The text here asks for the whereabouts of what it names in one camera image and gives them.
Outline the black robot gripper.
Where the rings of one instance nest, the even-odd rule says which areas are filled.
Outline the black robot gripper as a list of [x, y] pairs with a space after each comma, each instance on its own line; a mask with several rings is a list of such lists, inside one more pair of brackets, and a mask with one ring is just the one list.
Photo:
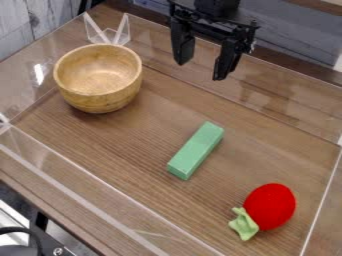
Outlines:
[[225, 80], [235, 71], [242, 56], [243, 41], [255, 42], [258, 22], [241, 13], [241, 0], [167, 0], [171, 18], [171, 45], [174, 60], [186, 64], [194, 57], [195, 37], [205, 34], [223, 40], [221, 54], [215, 60], [213, 80]]

